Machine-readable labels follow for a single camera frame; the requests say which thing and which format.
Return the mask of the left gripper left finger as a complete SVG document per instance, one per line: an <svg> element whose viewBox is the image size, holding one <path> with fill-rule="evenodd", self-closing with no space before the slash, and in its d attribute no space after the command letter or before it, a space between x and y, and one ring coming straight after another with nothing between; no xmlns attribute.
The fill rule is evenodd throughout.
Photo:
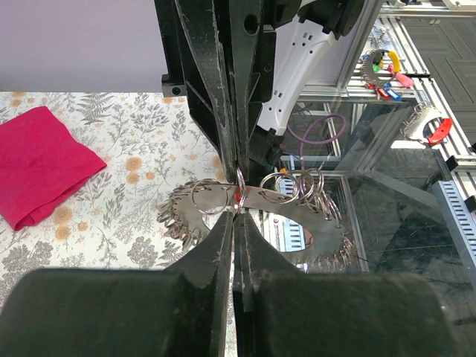
<svg viewBox="0 0 476 357"><path fill-rule="evenodd" d="M1 312L3 356L222 356L234 216L163 270L45 268Z"/></svg>

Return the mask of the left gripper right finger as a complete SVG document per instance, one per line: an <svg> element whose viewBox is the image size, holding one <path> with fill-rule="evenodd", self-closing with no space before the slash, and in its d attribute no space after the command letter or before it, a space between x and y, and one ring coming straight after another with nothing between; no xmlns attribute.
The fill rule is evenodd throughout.
<svg viewBox="0 0 476 357"><path fill-rule="evenodd" d="M431 285L415 274L304 273L247 213L234 221L240 356L459 356Z"/></svg>

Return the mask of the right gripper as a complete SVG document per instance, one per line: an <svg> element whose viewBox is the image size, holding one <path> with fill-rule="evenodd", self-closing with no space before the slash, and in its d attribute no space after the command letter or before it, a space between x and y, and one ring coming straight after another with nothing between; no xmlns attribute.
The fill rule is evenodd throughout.
<svg viewBox="0 0 476 357"><path fill-rule="evenodd" d="M166 97L185 96L229 182L251 175L251 149L274 77L274 1L155 0Z"/></svg>

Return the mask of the metal ring key organizer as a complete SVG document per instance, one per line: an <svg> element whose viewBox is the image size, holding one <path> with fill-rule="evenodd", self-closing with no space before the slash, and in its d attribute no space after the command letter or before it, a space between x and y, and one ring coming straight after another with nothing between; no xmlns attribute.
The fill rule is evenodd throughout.
<svg viewBox="0 0 476 357"><path fill-rule="evenodd" d="M305 272L341 272L355 266L356 248L322 171L275 172L256 187L207 178L177 187L158 206L157 220L184 250L202 242L221 213L249 213L263 238ZM244 195L240 210L234 192Z"/></svg>

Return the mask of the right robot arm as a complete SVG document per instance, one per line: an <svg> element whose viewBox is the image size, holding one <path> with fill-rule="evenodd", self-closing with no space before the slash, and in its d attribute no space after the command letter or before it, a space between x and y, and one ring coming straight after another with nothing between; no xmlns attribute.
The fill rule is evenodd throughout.
<svg viewBox="0 0 476 357"><path fill-rule="evenodd" d="M291 111L362 1L157 1L167 97L219 153L225 177L255 181L281 155Z"/></svg>

